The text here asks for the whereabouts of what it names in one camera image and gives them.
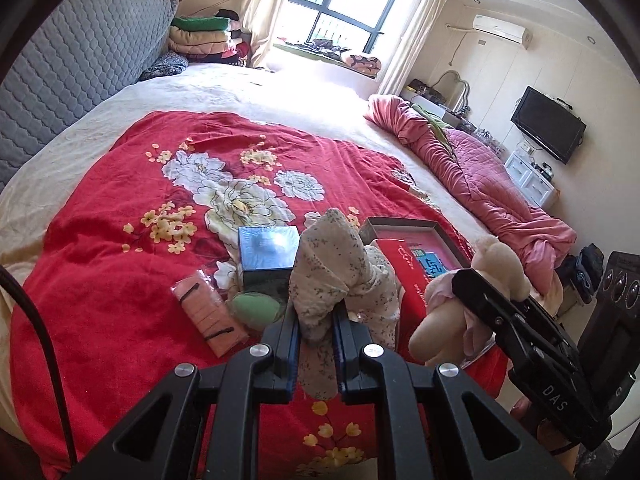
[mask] beige plush toy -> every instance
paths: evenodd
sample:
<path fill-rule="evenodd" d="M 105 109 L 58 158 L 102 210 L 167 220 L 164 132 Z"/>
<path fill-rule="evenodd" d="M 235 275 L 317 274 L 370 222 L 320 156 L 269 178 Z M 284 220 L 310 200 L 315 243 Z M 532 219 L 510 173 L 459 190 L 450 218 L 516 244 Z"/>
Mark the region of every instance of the beige plush toy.
<path fill-rule="evenodd" d="M 471 267 L 508 300 L 524 301 L 530 293 L 516 253 L 495 236 L 478 240 Z M 459 365 L 481 352 L 493 333 L 453 294 L 451 280 L 456 272 L 441 274 L 427 285 L 427 316 L 409 339 L 411 356 L 427 365 Z"/>

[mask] drawer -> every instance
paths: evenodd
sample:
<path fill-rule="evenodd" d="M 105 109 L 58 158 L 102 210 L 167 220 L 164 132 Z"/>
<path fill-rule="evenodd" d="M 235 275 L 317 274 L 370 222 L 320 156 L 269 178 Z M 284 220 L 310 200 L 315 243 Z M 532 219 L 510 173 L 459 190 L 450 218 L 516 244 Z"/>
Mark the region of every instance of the drawer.
<path fill-rule="evenodd" d="M 509 160 L 507 160 L 504 167 L 511 178 L 520 186 L 522 186 L 524 181 L 532 175 L 531 168 L 514 155 L 509 157 Z"/>
<path fill-rule="evenodd" d="M 538 206 L 545 205 L 546 200 L 553 193 L 553 188 L 544 179 L 530 173 L 521 184 L 522 192 L 529 196 Z"/>

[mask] gray quilted headboard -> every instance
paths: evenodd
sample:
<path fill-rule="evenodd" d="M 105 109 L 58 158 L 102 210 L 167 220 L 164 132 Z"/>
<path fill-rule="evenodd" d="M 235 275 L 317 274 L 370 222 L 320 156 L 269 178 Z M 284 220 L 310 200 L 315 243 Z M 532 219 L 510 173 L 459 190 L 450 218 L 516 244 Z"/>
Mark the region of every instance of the gray quilted headboard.
<path fill-rule="evenodd" d="M 0 85 L 0 190 L 162 53 L 179 0 L 64 0 Z"/>

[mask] television screen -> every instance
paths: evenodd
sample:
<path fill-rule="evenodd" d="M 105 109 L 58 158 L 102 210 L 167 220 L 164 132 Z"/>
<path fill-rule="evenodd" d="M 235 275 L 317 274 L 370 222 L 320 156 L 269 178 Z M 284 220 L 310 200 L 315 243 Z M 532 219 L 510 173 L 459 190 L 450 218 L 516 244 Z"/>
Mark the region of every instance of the television screen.
<path fill-rule="evenodd" d="M 586 128 L 569 110 L 530 86 L 511 122 L 565 164 L 582 143 Z"/>

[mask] beige curtain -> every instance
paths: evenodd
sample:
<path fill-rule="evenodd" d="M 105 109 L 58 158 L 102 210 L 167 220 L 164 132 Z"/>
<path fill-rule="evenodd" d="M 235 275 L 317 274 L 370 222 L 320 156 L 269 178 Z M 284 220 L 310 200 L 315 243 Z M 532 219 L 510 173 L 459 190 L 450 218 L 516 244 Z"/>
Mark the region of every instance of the beige curtain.
<path fill-rule="evenodd" d="M 251 64 L 264 63 L 264 57 L 273 43 L 280 9 L 287 0 L 244 0 L 241 9 L 242 30 L 252 33 Z"/>
<path fill-rule="evenodd" d="M 411 13 L 404 28 L 404 34 L 400 37 L 394 53 L 379 76 L 379 94 L 398 95 L 402 91 L 409 72 L 446 1 L 419 0 L 416 3 L 414 12 Z"/>

